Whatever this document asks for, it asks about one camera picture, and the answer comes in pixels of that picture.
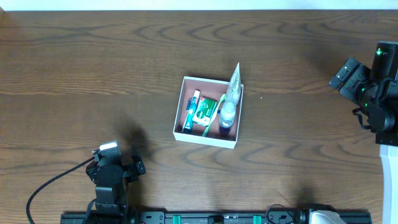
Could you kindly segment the clear blue foam bottle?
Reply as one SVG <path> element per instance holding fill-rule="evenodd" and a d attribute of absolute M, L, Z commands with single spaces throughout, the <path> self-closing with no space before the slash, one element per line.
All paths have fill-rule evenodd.
<path fill-rule="evenodd" d="M 231 131 L 236 117 L 236 105 L 232 101 L 225 101 L 220 112 L 220 134 L 227 136 Z"/>

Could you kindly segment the green white toothbrush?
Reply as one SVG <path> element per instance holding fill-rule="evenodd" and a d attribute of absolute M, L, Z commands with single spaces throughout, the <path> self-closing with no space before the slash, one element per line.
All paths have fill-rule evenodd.
<path fill-rule="evenodd" d="M 206 137 L 206 135 L 208 134 L 208 132 L 209 132 L 209 130 L 211 128 L 211 125 L 213 124 L 213 122 L 214 122 L 214 120 L 216 118 L 216 115 L 218 114 L 218 110 L 220 108 L 220 105 L 222 104 L 222 102 L 224 102 L 225 98 L 226 98 L 226 93 L 223 93 L 221 95 L 221 97 L 220 97 L 220 100 L 219 100 L 219 102 L 218 102 L 213 114 L 212 114 L 212 117 L 210 119 L 209 125 L 206 127 L 206 129 L 204 130 L 203 134 L 201 135 L 202 137 Z"/>

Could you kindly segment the Colgate toothpaste tube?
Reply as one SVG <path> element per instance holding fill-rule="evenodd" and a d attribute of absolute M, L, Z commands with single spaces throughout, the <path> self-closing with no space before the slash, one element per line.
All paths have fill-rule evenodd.
<path fill-rule="evenodd" d="M 191 97 L 192 104 L 191 104 L 191 107 L 190 107 L 190 111 L 187 111 L 187 116 L 186 116 L 185 122 L 184 122 L 183 127 L 182 127 L 182 132 L 183 133 L 191 133 L 192 132 L 192 129 L 193 129 L 193 117 L 194 117 L 195 111 L 197 109 L 199 96 L 200 96 L 200 91 L 199 90 L 195 90 L 193 96 Z"/>

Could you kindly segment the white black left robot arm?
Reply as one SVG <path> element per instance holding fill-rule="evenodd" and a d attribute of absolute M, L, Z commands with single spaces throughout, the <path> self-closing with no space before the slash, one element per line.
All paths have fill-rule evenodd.
<path fill-rule="evenodd" d="M 122 163 L 119 144 L 111 141 L 93 151 L 94 161 L 86 167 L 88 177 L 95 187 L 95 215 L 123 217 L 128 211 L 128 184 L 146 173 L 140 156 L 132 156 L 132 161 Z"/>

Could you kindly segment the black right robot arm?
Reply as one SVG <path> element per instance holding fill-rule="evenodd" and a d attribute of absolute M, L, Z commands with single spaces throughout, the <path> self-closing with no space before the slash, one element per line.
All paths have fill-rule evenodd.
<path fill-rule="evenodd" d="M 329 86 L 358 106 L 352 114 L 377 144 L 397 146 L 397 42 L 379 41 L 371 68 L 349 58 Z"/>

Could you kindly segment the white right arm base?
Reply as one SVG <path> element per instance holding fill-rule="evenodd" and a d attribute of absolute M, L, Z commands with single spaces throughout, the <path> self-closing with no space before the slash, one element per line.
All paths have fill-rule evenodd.
<path fill-rule="evenodd" d="M 339 224 L 344 223 L 331 205 L 319 203 L 304 204 L 295 216 L 299 224 Z"/>

